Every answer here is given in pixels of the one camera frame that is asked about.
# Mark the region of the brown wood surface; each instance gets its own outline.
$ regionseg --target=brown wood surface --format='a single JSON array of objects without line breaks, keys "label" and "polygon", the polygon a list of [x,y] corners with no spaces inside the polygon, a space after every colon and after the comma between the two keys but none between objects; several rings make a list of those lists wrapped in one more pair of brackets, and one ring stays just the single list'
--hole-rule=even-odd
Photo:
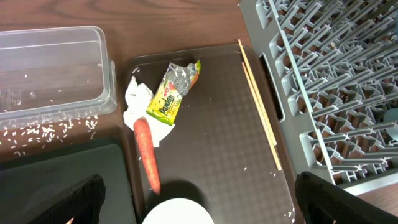
[{"label": "brown wood surface", "polygon": [[[108,53],[117,68],[130,57],[192,49],[195,47],[236,43],[241,39],[250,45],[238,0],[0,0],[0,31],[94,25],[104,30]],[[42,143],[29,142],[22,147],[18,136],[15,149],[0,133],[0,161],[13,159],[16,151],[25,155],[45,152],[62,145],[90,140],[84,124],[68,132],[64,143],[53,141],[42,149]],[[115,112],[100,116],[96,138],[112,136],[124,146],[126,165],[136,170],[137,154],[130,151],[120,104]],[[139,179],[139,172],[130,174],[130,181]],[[364,200],[398,215],[398,185],[361,196]]]}]

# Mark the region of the wooden chopstick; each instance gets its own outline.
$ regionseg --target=wooden chopstick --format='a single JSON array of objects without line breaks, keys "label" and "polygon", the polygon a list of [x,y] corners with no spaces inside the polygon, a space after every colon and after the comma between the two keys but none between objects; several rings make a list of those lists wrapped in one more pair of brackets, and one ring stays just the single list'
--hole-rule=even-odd
[{"label": "wooden chopstick", "polygon": [[272,130],[271,123],[269,122],[267,111],[266,111],[266,109],[264,107],[264,103],[262,102],[262,98],[261,98],[259,89],[257,87],[256,80],[254,79],[254,75],[253,75],[253,72],[251,70],[248,58],[246,57],[246,54],[244,53],[244,49],[243,49],[241,40],[238,39],[238,42],[239,42],[239,47],[241,48],[241,52],[242,52],[244,63],[246,65],[247,71],[249,72],[250,81],[251,81],[251,83],[253,85],[253,88],[254,88],[255,95],[253,97],[258,99],[259,107],[261,109],[261,113],[264,116],[266,124],[267,124],[266,128],[268,129],[269,134],[271,136],[271,143],[273,143],[273,145],[276,146],[277,143],[276,143],[276,139],[275,139],[275,136],[274,136],[274,132]]},{"label": "wooden chopstick", "polygon": [[248,81],[250,92],[251,92],[252,97],[254,99],[254,103],[256,104],[257,112],[259,113],[262,127],[264,128],[264,132],[266,133],[266,137],[267,137],[267,140],[268,140],[269,148],[271,149],[272,156],[274,157],[274,161],[275,161],[276,167],[277,167],[278,170],[282,170],[282,166],[280,165],[280,160],[279,160],[278,154],[276,153],[276,149],[275,149],[275,145],[276,144],[274,145],[273,142],[272,142],[271,135],[273,135],[274,133],[270,132],[269,128],[267,126],[266,120],[268,119],[268,116],[267,116],[267,113],[265,111],[264,104],[262,103],[261,96],[260,96],[260,98],[258,98],[256,96],[256,88],[257,88],[256,81],[252,82],[250,80],[250,75],[249,75],[250,73],[248,73],[248,70],[246,69],[246,66],[245,66],[244,62],[242,62],[242,67],[243,67],[243,70],[244,70],[244,74],[246,75],[246,79]]}]

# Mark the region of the orange carrot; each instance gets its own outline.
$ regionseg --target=orange carrot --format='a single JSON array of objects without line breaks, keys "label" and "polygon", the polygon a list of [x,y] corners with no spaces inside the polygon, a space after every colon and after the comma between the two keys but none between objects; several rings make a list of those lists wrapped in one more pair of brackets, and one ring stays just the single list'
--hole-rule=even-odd
[{"label": "orange carrot", "polygon": [[160,194],[160,179],[157,171],[154,143],[152,142],[150,127],[146,119],[140,118],[134,123],[134,135],[149,184],[155,193]]}]

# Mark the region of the clear plastic container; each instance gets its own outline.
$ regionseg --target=clear plastic container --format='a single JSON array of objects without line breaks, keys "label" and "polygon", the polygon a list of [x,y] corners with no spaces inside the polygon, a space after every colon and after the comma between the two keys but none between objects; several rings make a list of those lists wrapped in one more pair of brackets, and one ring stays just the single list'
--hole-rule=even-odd
[{"label": "clear plastic container", "polygon": [[0,130],[116,107],[114,63],[99,27],[0,32]]}]

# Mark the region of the dish rack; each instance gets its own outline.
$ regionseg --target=dish rack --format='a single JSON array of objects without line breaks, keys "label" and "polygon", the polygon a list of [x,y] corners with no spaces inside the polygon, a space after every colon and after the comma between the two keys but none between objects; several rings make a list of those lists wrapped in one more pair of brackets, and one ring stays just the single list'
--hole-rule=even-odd
[{"label": "dish rack", "polygon": [[296,173],[359,195],[398,182],[397,1],[242,0]]}]

